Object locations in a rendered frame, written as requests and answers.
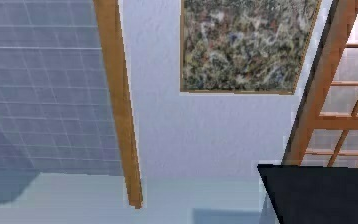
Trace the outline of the wooden framed window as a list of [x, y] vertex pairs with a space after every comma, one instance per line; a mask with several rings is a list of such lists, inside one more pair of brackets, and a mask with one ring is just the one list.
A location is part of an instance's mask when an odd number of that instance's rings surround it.
[[358, 168], [358, 0], [333, 0], [282, 159]]

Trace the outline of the wooden door frame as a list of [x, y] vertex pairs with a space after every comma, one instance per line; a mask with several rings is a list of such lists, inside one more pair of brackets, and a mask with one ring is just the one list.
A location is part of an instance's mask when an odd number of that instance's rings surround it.
[[143, 194], [131, 108], [119, 0], [93, 0], [127, 197], [141, 209]]

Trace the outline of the speckled framed wall picture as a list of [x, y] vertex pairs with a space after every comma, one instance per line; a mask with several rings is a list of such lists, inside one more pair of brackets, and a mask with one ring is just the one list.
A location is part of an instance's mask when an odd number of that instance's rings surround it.
[[322, 0], [181, 0], [180, 90], [292, 95]]

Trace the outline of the black table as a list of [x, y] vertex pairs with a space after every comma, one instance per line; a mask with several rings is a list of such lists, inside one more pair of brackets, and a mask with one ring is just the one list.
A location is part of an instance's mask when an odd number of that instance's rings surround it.
[[259, 164], [279, 224], [358, 224], [358, 168]]

